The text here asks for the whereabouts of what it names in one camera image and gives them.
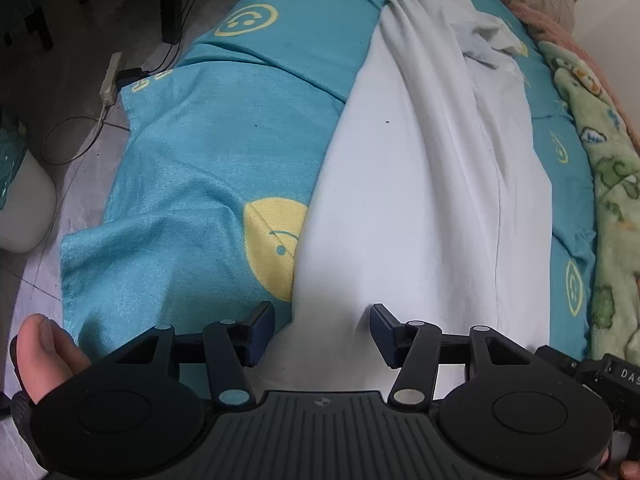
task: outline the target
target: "white wall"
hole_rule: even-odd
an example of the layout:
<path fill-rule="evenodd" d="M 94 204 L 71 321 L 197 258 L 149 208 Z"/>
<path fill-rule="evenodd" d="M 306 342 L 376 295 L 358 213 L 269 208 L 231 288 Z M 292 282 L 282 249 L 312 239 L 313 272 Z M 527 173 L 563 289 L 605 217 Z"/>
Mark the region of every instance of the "white wall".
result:
<path fill-rule="evenodd" d="M 640 0 L 578 0 L 574 38 L 602 67 L 640 131 Z"/>

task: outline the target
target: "floor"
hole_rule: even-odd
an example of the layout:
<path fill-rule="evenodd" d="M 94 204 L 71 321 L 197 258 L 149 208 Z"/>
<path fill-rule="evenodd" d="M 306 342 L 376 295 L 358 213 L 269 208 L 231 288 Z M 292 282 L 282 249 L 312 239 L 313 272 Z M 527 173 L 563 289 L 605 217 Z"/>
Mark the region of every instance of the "floor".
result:
<path fill-rule="evenodd" d="M 196 0 L 183 45 L 221 20 L 237 0 Z M 161 43 L 157 0 L 46 0 L 44 12 L 54 47 L 46 52 L 36 34 L 12 31 L 11 47 L 0 44 L 0 103 L 28 124 L 30 150 L 41 160 L 42 139 L 59 120 L 100 112 L 98 90 L 110 56 L 122 51 L 127 67 L 153 68 L 167 50 Z M 127 125 L 120 102 L 108 121 Z M 47 153 L 67 158 L 87 141 L 92 124 L 70 121 L 47 143 Z M 28 254 L 0 250 L 0 390 L 18 390 L 8 343 L 33 313 L 62 322 L 61 238 L 100 222 L 128 131 L 104 126 L 89 152 L 66 166 L 43 167 L 56 187 L 56 216 L 47 236 Z M 22 442 L 11 418 L 0 420 L 0 478 L 31 480 L 46 473 Z"/>

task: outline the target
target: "teal fabric with smiley faces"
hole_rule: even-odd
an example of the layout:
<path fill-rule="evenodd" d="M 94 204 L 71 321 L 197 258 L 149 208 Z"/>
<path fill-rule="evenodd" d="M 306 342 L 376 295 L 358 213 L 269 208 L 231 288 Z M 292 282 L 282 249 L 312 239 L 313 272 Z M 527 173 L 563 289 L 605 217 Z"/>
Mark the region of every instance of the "teal fabric with smiley faces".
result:
<path fill-rule="evenodd" d="M 472 1 L 524 45 L 535 149 L 554 194 L 552 344 L 582 357 L 590 169 L 520 22 L 498 0 Z M 92 358 L 157 323 L 198 332 L 262 300 L 278 329 L 290 322 L 306 206 L 383 4 L 241 0 L 174 70 L 122 90 L 131 136 L 102 224 L 61 246 L 65 327 Z"/>

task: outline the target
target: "yellow circle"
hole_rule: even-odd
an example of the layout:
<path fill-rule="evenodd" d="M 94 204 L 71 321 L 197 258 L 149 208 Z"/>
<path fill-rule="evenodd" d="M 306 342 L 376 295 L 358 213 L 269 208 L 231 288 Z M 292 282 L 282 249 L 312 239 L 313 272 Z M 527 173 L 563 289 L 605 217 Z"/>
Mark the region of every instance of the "yellow circle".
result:
<path fill-rule="evenodd" d="M 566 149 L 562 145 L 562 142 L 560 142 L 560 139 L 556 137 L 555 133 L 553 132 L 550 132 L 550 133 L 551 133 L 551 142 L 553 142 L 554 146 L 556 147 L 556 155 L 558 156 L 558 162 L 560 162 L 561 164 L 568 163 L 569 154 L 566 152 Z"/>
<path fill-rule="evenodd" d="M 576 317 L 582 308 L 584 287 L 582 286 L 582 276 L 573 260 L 569 260 L 566 264 L 564 284 L 566 286 L 566 298 L 569 302 L 569 311 L 571 311 L 572 316 Z"/>
<path fill-rule="evenodd" d="M 306 206 L 280 197 L 244 206 L 244 252 L 260 284 L 282 301 L 291 301 L 293 262 Z"/>
<path fill-rule="evenodd" d="M 236 10 L 226 18 L 213 32 L 214 36 L 238 36 L 247 32 L 253 32 L 260 28 L 269 27 L 278 19 L 278 11 L 269 4 L 253 4 Z M 248 28 L 237 28 L 242 23 Z"/>

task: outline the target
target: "white fabric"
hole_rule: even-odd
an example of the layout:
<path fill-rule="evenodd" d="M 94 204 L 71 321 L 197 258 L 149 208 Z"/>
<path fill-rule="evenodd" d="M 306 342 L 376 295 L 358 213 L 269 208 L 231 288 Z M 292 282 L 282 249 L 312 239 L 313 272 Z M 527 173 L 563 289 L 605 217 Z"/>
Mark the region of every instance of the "white fabric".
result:
<path fill-rule="evenodd" d="M 253 371 L 259 390 L 388 394 L 398 371 L 369 335 L 373 303 L 444 333 L 484 324 L 548 343 L 551 186 L 523 77 L 507 54 L 492 51 L 494 69 L 460 47 L 516 49 L 499 21 L 470 0 L 387 0 L 306 215 L 293 323 Z M 461 380 L 440 377 L 436 395 Z"/>

